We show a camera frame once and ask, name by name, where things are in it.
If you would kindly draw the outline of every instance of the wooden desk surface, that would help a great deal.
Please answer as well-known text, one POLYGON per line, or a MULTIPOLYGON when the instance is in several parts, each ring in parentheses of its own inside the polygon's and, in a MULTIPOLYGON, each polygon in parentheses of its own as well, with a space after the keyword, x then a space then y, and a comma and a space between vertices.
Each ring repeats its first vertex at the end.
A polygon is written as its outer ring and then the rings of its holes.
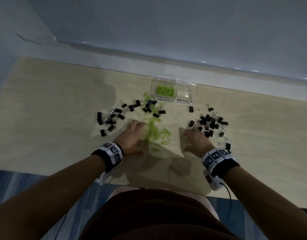
MULTIPOLYGON (((96 113, 119 108, 119 100, 142 99, 151 79, 20 57, 0 93, 0 169, 50 175, 87 157, 131 119, 144 117, 126 113, 118 130, 101 137, 96 113)), ((307 102, 199 85, 194 107, 204 113, 206 103, 229 122, 226 135, 241 166, 307 208, 307 102)), ((200 160, 181 150, 179 134, 200 113, 178 104, 164 109, 157 125, 171 131, 171 143, 145 145, 145 155, 126 158, 110 183, 228 198, 226 189, 210 190, 200 160)))

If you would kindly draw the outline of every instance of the white wall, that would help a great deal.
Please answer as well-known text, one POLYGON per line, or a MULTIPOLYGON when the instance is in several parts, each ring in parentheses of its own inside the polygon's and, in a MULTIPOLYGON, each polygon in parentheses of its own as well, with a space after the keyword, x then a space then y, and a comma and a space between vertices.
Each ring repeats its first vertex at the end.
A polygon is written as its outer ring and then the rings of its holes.
POLYGON ((97 51, 57 43, 26 0, 0 0, 0 86, 17 56, 29 56, 147 76, 160 76, 307 101, 307 82, 223 70, 202 65, 97 51), (36 43, 25 42, 16 34, 36 43))

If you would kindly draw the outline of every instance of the cable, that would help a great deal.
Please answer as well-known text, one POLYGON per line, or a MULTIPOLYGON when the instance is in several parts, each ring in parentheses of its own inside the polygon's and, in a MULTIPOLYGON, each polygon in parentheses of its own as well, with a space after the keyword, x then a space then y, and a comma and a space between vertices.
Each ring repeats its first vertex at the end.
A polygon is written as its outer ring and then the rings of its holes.
POLYGON ((59 234, 60 229, 61 229, 61 227, 62 227, 62 225, 63 225, 63 223, 64 223, 64 221, 65 221, 65 219, 66 219, 67 214, 68 214, 68 212, 64 215, 64 218, 63 218, 63 220, 62 220, 62 223, 61 223, 61 225, 60 225, 60 228, 59 228, 59 230, 58 230, 58 232, 57 232, 57 235, 55 236, 55 240, 56 240, 57 237, 58 237, 58 234, 59 234))
POLYGON ((229 193, 229 197, 230 197, 230 208, 229 208, 229 213, 228 213, 228 215, 227 215, 227 219, 229 218, 229 215, 230 215, 230 213, 231 213, 231 206, 232 206, 232 203, 231 203, 231 194, 230 194, 230 191, 228 190, 228 188, 227 188, 227 186, 225 186, 226 187, 226 189, 227 189, 227 191, 228 191, 228 193, 229 193))

